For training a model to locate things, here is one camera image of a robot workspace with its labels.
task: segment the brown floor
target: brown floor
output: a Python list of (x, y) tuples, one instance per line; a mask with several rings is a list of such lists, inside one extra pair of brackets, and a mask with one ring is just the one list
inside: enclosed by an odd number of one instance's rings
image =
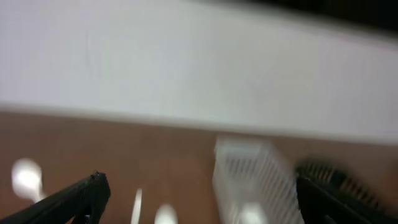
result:
[[(0, 218), (29, 205), (18, 199), (11, 188), (13, 163), (29, 157), (42, 167), (46, 194), (73, 184), (94, 170), (106, 173), (112, 195), (101, 223), (129, 223), (138, 188), (143, 189), (140, 223), (153, 223), (156, 210), (163, 203), (174, 206), (179, 223), (219, 223), (211, 185), (218, 134), (0, 113)], [(385, 201), (397, 206), (397, 146), (268, 138), (292, 164), (303, 157), (316, 156), (346, 165)]]

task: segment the white plastic basket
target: white plastic basket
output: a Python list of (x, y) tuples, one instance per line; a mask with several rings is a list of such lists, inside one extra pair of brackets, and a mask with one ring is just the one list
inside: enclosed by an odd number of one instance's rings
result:
[(302, 224), (295, 178), (272, 144), (219, 137), (213, 185), (224, 224)]

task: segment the wooden floor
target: wooden floor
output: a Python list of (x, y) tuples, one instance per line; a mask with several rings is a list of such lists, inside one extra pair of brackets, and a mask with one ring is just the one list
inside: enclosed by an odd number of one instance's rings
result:
[[(90, 175), (106, 173), (111, 198), (101, 223), (129, 223), (136, 190), (140, 223), (171, 204), (179, 223), (219, 223), (211, 178), (216, 131), (112, 123), (32, 114), (0, 113), (0, 218), (29, 206), (11, 187), (11, 167), (22, 157), (43, 170), (44, 192), (53, 194)], [(398, 202), (398, 147), (289, 137), (269, 138), (294, 164), (327, 157), (355, 172), (392, 206)]]

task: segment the black object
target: black object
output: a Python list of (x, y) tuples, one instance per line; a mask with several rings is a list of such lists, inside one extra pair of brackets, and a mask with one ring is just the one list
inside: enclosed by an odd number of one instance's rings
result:
[(382, 30), (398, 31), (395, 0), (239, 0), (282, 7)]
[(97, 224), (110, 196), (111, 191), (105, 174), (95, 172), (29, 208), (1, 220), (0, 224), (61, 224), (73, 217), (72, 224)]
[(296, 168), (298, 205), (306, 224), (397, 224), (362, 183), (324, 162)]

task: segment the white wall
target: white wall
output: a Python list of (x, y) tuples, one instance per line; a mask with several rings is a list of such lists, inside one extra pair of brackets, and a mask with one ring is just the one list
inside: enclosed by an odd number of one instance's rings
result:
[(172, 0), (1, 1), (0, 38), (4, 110), (398, 142), (392, 40)]

